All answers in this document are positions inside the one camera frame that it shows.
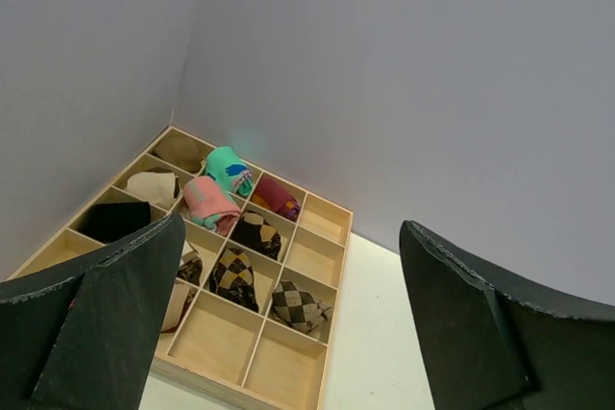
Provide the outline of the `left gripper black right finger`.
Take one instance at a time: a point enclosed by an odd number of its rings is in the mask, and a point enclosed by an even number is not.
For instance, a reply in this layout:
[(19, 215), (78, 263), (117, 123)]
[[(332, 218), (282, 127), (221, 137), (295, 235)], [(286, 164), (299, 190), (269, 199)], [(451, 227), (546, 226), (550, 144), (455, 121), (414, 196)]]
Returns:
[(613, 408), (613, 306), (521, 277), (414, 221), (399, 245), (435, 408)]

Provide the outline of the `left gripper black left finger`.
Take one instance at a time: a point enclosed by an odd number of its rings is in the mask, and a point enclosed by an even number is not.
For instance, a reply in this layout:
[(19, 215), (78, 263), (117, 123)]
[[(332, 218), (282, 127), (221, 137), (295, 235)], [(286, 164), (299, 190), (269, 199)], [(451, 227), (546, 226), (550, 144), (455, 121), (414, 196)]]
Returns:
[(2, 408), (138, 408), (184, 241), (174, 213), (2, 282)]

